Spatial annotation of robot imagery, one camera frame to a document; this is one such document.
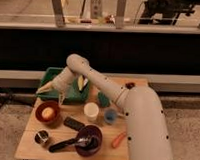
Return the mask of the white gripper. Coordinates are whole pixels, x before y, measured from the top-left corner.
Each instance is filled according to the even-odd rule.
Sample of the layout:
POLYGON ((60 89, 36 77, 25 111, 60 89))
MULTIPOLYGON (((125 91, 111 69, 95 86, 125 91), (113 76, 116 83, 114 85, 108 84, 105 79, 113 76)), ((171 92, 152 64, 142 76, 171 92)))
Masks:
POLYGON ((54 90, 60 93, 58 104, 61 106, 62 102, 65 100, 65 93, 68 91, 71 83, 73 83, 73 81, 75 80, 75 77, 76 75, 74 74, 74 72, 69 67, 65 67, 64 70, 52 80, 52 83, 47 82, 46 84, 41 86, 37 90, 37 94, 50 91, 53 87, 54 90))

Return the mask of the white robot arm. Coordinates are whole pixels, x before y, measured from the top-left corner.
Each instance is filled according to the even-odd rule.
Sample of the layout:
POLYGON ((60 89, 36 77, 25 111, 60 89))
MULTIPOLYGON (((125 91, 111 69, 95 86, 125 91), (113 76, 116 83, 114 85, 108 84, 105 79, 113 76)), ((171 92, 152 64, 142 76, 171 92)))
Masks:
POLYGON ((37 90, 57 90, 66 96, 76 75, 83 75, 125 113, 129 160, 173 160, 172 146, 162 103, 157 93, 146 85, 127 89, 93 69, 86 58, 71 54, 65 69, 37 90))

